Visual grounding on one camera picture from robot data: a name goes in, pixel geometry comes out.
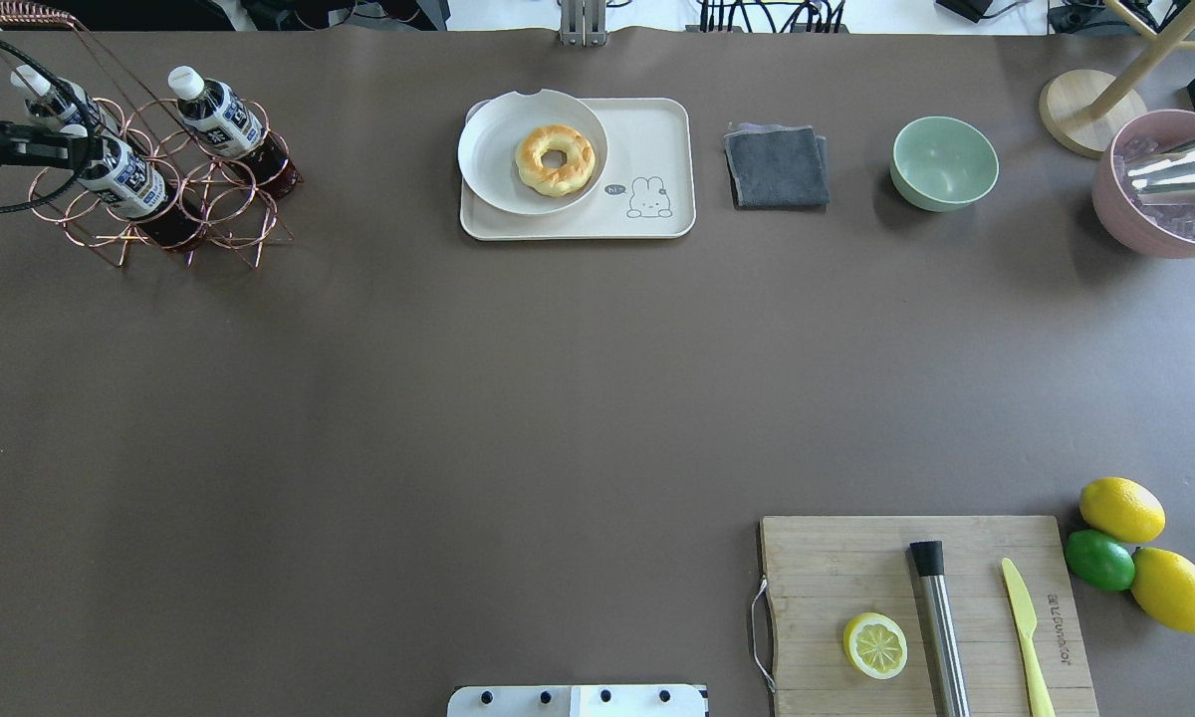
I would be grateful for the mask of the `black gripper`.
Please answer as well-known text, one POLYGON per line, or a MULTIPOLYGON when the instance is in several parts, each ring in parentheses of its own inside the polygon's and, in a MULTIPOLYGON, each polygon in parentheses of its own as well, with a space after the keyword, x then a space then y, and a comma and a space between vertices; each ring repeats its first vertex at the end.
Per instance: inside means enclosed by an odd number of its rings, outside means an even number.
POLYGON ((27 158, 27 128, 0 120, 0 168, 4 166, 42 166, 79 168, 100 157, 102 137, 39 131, 30 137, 27 158))

